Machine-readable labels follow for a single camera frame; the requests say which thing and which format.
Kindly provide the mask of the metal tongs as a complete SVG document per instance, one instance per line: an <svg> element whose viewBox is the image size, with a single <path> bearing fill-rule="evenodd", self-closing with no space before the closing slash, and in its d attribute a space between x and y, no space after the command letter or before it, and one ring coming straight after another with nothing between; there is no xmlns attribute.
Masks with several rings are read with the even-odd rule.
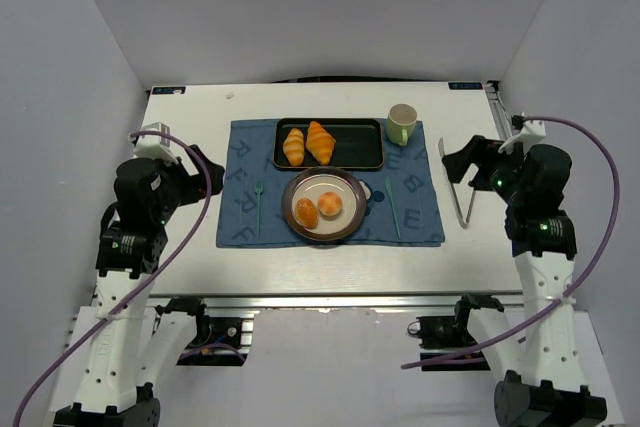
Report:
<svg viewBox="0 0 640 427"><path fill-rule="evenodd" d="M454 205L454 209L455 209L455 214L456 214L456 218L457 218L457 222L460 225L460 227L462 229L467 229L469 227L470 221L471 221L471 216L473 213L473 208L474 208L474 204L475 204L475 197L476 197L476 191L475 190L471 190L471 194L469 197L469 202L468 202L468 206L466 211L463 211L462 209L462 204L460 203L460 198L457 194L456 191L456 187L455 185L448 179L448 174L446 172L446 168L444 167L444 157L446 156L446 147L445 147L445 142L444 142L444 138L441 137L438 140L438 152L441 158L441 162L443 165L443 170L445 173L445 177L446 177L446 181L447 181L447 185L449 188L449 192L451 194L451 198L453 201L453 205Z"/></svg>

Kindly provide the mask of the sesame glazed bun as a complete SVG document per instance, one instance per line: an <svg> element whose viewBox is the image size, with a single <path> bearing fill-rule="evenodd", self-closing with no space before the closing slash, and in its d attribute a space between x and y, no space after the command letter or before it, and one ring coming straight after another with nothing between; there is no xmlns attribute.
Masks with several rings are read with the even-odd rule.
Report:
<svg viewBox="0 0 640 427"><path fill-rule="evenodd" d="M319 214L315 204L309 198L300 198L295 205L294 215L299 225L305 229L317 226Z"/></svg>

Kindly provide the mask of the round pale bun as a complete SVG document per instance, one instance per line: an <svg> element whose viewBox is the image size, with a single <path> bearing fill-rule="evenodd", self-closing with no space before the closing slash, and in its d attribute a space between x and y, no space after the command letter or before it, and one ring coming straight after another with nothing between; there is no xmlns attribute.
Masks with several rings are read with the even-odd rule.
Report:
<svg viewBox="0 0 640 427"><path fill-rule="evenodd" d="M341 196L335 192L325 192L317 199L317 208L325 217L335 217L341 213L343 209L343 200Z"/></svg>

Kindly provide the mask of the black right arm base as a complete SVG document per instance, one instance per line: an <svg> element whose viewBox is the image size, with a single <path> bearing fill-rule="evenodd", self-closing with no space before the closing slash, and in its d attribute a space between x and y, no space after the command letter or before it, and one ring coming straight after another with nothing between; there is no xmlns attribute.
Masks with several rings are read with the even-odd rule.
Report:
<svg viewBox="0 0 640 427"><path fill-rule="evenodd" d="M417 317L407 326L407 334L419 341L420 360L461 350L476 344L467 330L470 313L488 308L504 312L503 304L495 297L481 294L463 294L454 306L452 315L428 315ZM481 352L467 354L443 364L422 366L422 372L489 371L489 365Z"/></svg>

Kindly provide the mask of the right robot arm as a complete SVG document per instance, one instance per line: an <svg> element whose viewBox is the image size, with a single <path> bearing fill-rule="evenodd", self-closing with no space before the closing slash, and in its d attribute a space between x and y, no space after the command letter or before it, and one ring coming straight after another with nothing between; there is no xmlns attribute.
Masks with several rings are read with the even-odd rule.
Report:
<svg viewBox="0 0 640 427"><path fill-rule="evenodd" d="M442 158L448 180L460 183L470 166L470 186L493 191L506 204L505 231L522 285L525 341L489 345L508 325L490 296L464 295L456 305L458 329L482 347L497 384L495 418L501 426L598 426L607 418L604 398L591 393L574 329L571 286L577 254L575 229L561 210L571 157L546 144L525 148L475 135Z"/></svg>

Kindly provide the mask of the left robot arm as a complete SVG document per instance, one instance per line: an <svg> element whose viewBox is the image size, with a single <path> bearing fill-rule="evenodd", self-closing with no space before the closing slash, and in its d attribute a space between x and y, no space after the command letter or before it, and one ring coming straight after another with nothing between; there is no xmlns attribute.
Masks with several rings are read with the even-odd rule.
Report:
<svg viewBox="0 0 640 427"><path fill-rule="evenodd" d="M168 152L135 157L116 170L116 200L101 221L96 261L97 325L83 341L89 357L71 404L59 409L56 426L155 426L160 378L184 349L202 336L201 299L177 297L160 308L165 316L146 350L139 349L147 300L158 273L166 226L183 206L208 202L223 187L224 169L195 145L186 148L196 173Z"/></svg>

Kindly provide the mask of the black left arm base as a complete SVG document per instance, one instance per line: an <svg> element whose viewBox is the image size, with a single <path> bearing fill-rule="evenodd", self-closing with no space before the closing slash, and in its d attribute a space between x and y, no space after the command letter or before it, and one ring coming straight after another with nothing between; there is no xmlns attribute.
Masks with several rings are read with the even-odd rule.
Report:
<svg viewBox="0 0 640 427"><path fill-rule="evenodd" d="M181 354L178 366L243 366L247 354L241 352L244 323L241 317L211 316L204 299L192 296L173 297L154 310L153 333L159 329L164 314L183 312L195 319L196 335Z"/></svg>

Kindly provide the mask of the green plastic fork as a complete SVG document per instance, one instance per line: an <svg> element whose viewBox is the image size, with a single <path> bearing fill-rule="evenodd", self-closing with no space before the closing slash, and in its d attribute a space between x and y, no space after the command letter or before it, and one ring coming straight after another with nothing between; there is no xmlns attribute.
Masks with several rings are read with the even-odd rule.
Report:
<svg viewBox="0 0 640 427"><path fill-rule="evenodd" d="M261 199L264 192L264 184L262 180L257 180L254 185L254 193L256 195L256 237L260 237L261 233Z"/></svg>

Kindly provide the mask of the light green mug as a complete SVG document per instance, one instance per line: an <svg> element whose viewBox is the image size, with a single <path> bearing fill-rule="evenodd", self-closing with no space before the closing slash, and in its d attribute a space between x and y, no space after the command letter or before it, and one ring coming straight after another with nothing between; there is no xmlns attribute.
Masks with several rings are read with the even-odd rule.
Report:
<svg viewBox="0 0 640 427"><path fill-rule="evenodd" d="M408 104L396 104L388 113L386 135L395 145L405 147L417 124L417 111Z"/></svg>

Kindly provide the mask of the blue letter-print placemat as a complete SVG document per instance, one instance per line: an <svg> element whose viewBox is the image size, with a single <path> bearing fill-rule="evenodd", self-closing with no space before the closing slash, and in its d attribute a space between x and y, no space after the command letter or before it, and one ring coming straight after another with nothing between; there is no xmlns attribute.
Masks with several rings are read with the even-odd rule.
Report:
<svg viewBox="0 0 640 427"><path fill-rule="evenodd" d="M405 147L389 141L383 128L384 164L380 170L347 170L366 196L364 221L345 239L348 245L438 247L445 240L432 181L424 129L417 125ZM281 170L272 162L277 119L242 120L231 124L216 244L222 248L302 246L306 238L287 224L281 208L286 184L297 170ZM402 239L398 240L385 178L392 181ZM254 185L262 180L261 233L256 237Z"/></svg>

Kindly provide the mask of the small striped croissant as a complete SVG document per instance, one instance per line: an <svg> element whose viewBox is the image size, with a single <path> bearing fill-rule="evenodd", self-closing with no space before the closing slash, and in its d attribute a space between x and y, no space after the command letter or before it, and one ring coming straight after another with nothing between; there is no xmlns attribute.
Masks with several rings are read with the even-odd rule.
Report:
<svg viewBox="0 0 640 427"><path fill-rule="evenodd" d="M301 166L305 158L305 142L302 131L298 128L292 128L283 143L282 149L291 167Z"/></svg>

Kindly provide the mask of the black rectangular tray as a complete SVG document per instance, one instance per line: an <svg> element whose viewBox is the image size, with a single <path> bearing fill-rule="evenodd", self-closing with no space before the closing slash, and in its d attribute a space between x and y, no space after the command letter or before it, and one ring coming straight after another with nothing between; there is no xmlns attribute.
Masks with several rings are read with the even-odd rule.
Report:
<svg viewBox="0 0 640 427"><path fill-rule="evenodd" d="M315 122L334 140L334 148L326 166L355 171L380 170L384 164L383 128L381 122L369 118L283 118L276 122L273 164L281 170L302 170L323 166L306 147L308 131ZM300 165L290 163L284 151L286 138L297 129L303 135L304 158Z"/></svg>

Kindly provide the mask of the large striped croissant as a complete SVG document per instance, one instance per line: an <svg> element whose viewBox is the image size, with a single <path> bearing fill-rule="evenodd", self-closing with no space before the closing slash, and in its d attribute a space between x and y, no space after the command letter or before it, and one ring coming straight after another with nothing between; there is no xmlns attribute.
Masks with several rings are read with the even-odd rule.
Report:
<svg viewBox="0 0 640 427"><path fill-rule="evenodd" d="M329 164L336 140L317 121L311 121L307 131L306 149L314 159L322 166Z"/></svg>

